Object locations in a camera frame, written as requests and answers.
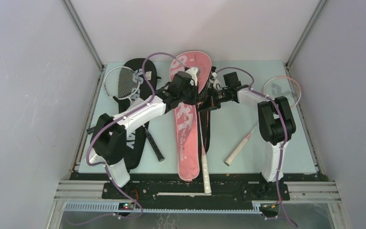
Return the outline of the pink sport racket bag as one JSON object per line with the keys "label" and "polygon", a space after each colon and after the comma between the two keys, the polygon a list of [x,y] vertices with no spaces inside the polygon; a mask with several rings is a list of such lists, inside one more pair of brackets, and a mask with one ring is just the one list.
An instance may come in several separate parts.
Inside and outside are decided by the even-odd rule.
{"label": "pink sport racket bag", "polygon": [[[188,51],[177,56],[170,66],[170,79],[184,67],[196,67],[198,92],[206,86],[211,68],[211,58],[202,51]],[[199,150],[199,125],[196,106],[180,103],[174,109],[175,133],[178,153],[178,175],[183,181],[191,182],[200,174],[201,151]]]}

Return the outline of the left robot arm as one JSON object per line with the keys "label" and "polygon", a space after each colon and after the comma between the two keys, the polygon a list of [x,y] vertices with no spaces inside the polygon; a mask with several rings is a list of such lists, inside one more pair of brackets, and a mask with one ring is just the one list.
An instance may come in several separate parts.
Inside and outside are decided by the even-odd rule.
{"label": "left robot arm", "polygon": [[142,103],[114,116],[104,114],[103,120],[97,122],[86,161],[90,166],[104,166],[114,184],[113,192],[119,198],[127,198],[132,192],[124,161],[127,136],[150,120],[177,108],[180,103],[194,105],[197,102],[199,74],[200,70],[196,67],[178,71],[171,82]]}

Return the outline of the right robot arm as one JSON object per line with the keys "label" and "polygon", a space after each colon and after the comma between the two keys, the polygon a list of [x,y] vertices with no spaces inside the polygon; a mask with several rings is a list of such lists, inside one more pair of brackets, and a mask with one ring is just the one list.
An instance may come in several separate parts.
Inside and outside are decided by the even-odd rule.
{"label": "right robot arm", "polygon": [[277,194],[277,182],[283,177],[282,163],[285,149],[296,131],[292,108],[301,98],[299,83],[284,75],[268,80],[261,92],[247,84],[242,84],[236,72],[224,75],[225,86],[221,87],[212,74],[211,84],[200,94],[198,109],[211,111],[221,107],[221,103],[234,101],[239,104],[257,107],[256,127],[262,139],[268,142],[265,153],[265,166],[261,172],[265,182],[258,186],[263,199],[271,199]]}

